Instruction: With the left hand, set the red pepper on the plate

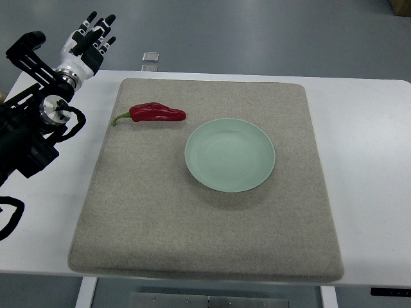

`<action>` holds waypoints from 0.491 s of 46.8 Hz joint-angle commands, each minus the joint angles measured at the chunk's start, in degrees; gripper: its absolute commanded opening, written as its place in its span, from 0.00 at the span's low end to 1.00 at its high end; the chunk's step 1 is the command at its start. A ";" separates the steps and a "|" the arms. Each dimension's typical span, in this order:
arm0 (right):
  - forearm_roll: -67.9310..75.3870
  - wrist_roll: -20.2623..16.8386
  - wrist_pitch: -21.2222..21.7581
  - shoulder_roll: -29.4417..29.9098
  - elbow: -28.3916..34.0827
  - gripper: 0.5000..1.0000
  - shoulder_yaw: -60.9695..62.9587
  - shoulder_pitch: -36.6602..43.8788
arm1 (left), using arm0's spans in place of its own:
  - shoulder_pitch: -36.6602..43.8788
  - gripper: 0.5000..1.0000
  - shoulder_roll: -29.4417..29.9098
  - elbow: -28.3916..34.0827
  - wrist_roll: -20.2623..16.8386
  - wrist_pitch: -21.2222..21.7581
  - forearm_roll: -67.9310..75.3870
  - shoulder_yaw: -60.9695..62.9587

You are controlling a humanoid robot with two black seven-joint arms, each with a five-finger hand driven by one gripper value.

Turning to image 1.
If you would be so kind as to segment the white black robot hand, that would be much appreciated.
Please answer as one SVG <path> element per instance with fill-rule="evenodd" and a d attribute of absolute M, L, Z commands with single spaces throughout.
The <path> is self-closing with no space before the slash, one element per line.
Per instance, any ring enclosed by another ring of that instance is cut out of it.
<path fill-rule="evenodd" d="M 98 21 L 96 17 L 97 12 L 93 11 L 70 34 L 60 52 L 61 63 L 56 73 L 74 90 L 80 89 L 85 80 L 97 74 L 105 54 L 116 41 L 116 37 L 108 37 L 116 16 L 110 14 Z"/>

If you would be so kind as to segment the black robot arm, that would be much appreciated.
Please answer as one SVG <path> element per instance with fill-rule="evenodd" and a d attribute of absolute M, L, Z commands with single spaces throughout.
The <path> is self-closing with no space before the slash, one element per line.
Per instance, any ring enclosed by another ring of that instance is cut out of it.
<path fill-rule="evenodd" d="M 58 156 L 55 144 L 74 137 L 85 125 L 84 114 L 69 105 L 74 85 L 46 65 L 35 50 L 45 43 L 41 31 L 22 35 L 6 57 L 35 79 L 1 104 L 1 182 L 19 171 L 29 178 Z"/>

